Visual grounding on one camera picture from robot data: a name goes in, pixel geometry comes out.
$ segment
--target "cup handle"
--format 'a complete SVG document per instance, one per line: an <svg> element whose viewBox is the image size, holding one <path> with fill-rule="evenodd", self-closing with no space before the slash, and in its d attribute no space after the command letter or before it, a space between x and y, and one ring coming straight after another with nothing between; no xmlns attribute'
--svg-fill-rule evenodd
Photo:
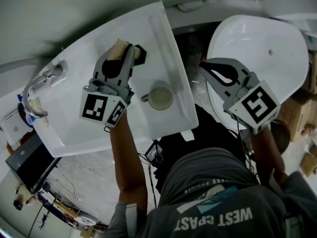
<svg viewBox="0 0 317 238"><path fill-rule="evenodd" d="M147 101L149 101L149 94L143 95L143 96L141 97L141 101L142 101L142 102L147 102Z"/></svg>

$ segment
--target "mug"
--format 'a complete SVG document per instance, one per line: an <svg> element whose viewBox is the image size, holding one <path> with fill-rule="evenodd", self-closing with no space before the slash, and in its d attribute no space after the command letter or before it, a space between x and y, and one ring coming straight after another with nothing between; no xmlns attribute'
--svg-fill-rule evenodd
<svg viewBox="0 0 317 238"><path fill-rule="evenodd" d="M174 101L171 86L164 81L157 81L150 92L141 97L141 101L149 102L150 106L156 110L168 109Z"/></svg>

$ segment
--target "faucet spout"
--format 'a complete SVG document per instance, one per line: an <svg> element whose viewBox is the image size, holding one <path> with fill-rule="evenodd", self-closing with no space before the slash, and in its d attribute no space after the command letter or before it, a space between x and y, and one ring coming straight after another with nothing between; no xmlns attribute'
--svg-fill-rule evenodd
<svg viewBox="0 0 317 238"><path fill-rule="evenodd" d="M30 116L35 117L35 118L44 118L44 117L48 116L47 111L39 112L39 111L34 110L31 107L31 105L28 101L29 90L31 87L35 86L38 83L45 82L48 79L61 76L62 73L63 73L63 68L61 66L56 66L55 68L44 72L42 74L42 76L33 79L30 83L28 83L26 85L26 87L23 90L23 95L22 95L22 103L23 103L23 106L25 108L26 113L28 113Z"/></svg>

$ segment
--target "rectangular white sink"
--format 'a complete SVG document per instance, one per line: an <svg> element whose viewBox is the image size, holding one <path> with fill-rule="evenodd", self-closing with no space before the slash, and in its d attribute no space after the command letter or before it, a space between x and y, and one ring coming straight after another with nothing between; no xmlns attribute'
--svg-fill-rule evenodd
<svg viewBox="0 0 317 238"><path fill-rule="evenodd" d="M184 65L163 4L157 2L100 26L52 61L53 65L60 64L66 70L67 78L54 88L47 84L35 93L43 109L49 113L49 125L43 119L37 119L34 128L53 157L111 148L104 126L80 119L79 109L83 87L92 78L96 61L117 38L139 44L147 51L145 64L135 66L129 80L135 95L128 107L128 120L135 142L198 126ZM157 111L140 101L157 80L168 82L173 91L174 102L165 111Z"/></svg>

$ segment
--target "gray t-shirt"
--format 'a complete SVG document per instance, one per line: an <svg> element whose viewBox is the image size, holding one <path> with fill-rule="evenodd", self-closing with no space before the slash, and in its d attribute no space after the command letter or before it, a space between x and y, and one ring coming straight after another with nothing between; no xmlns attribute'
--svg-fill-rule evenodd
<svg viewBox="0 0 317 238"><path fill-rule="evenodd" d="M287 213L301 213L316 236L317 198L299 172L285 181L287 206L231 153L204 149L178 160L164 182L158 208L137 237L284 237ZM105 237L128 237L126 204L118 203Z"/></svg>

